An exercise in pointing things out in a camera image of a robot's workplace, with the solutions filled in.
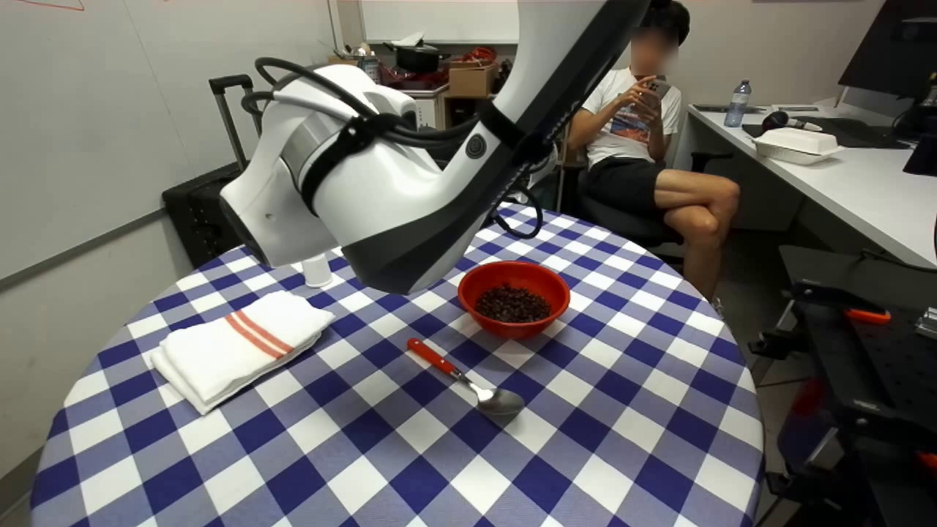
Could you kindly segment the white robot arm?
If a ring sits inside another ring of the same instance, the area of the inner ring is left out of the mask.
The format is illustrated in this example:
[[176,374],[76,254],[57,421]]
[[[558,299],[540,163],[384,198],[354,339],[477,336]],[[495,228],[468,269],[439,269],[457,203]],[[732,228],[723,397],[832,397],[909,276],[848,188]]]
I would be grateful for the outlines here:
[[416,128],[414,100],[354,65],[265,59],[261,137],[220,198],[269,266],[343,251],[357,280],[426,291],[464,258],[553,150],[650,0],[520,0],[501,91],[457,128]]

